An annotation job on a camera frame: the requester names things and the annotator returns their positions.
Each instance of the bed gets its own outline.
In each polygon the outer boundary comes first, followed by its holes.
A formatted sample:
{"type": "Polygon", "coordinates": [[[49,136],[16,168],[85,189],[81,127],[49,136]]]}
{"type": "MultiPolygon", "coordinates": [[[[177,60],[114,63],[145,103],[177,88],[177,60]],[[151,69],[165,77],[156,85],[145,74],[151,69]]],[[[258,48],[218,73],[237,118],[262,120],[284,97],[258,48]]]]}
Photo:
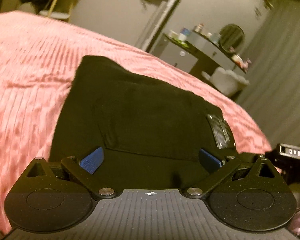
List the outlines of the bed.
{"type": "Polygon", "coordinates": [[[0,14],[0,231],[11,230],[4,199],[36,156],[49,158],[54,129],[84,55],[105,56],[133,73],[168,82],[218,106],[238,152],[271,149],[236,103],[160,59],[77,26],[23,12],[0,14]]]}

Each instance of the label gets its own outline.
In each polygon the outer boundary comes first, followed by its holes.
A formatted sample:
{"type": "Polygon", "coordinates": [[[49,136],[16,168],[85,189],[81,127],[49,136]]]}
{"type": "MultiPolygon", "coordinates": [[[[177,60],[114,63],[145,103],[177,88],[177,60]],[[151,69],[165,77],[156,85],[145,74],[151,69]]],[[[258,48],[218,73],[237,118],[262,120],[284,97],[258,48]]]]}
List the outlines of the label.
{"type": "Polygon", "coordinates": [[[285,153],[291,155],[292,157],[300,158],[300,150],[290,149],[290,148],[286,147],[285,153]]]}

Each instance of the crosshair marking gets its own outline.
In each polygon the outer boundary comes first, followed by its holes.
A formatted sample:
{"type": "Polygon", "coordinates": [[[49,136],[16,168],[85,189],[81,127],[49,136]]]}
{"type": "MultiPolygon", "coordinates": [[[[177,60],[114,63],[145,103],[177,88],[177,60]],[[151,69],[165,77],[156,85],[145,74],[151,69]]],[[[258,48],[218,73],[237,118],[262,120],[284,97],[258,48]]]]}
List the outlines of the crosshair marking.
{"type": "Polygon", "coordinates": [[[147,194],[147,195],[149,195],[149,196],[153,196],[154,194],[157,194],[157,193],[154,193],[154,192],[151,190],[151,191],[149,191],[149,192],[147,192],[147,193],[145,193],[145,194],[147,194]]]}

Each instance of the grey curtain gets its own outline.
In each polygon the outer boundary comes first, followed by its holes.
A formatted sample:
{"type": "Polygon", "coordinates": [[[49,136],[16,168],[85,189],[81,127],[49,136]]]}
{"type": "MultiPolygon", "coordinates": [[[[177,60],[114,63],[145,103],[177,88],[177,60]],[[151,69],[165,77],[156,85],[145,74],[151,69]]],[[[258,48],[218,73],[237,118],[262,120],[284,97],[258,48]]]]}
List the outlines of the grey curtain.
{"type": "Polygon", "coordinates": [[[250,85],[236,102],[268,140],[300,146],[300,0],[275,0],[268,19],[245,50],[250,85]]]}

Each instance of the white fluffy chair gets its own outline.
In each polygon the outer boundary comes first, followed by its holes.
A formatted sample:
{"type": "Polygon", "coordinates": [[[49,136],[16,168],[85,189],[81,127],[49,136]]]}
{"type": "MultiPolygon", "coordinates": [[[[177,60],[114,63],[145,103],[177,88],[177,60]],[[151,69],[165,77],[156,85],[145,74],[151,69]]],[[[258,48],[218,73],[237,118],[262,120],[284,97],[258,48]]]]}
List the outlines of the white fluffy chair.
{"type": "Polygon", "coordinates": [[[249,85],[249,81],[244,77],[237,75],[232,70],[225,70],[222,67],[218,67],[212,76],[209,76],[205,72],[202,72],[202,76],[227,97],[233,96],[236,92],[243,90],[249,85]]]}

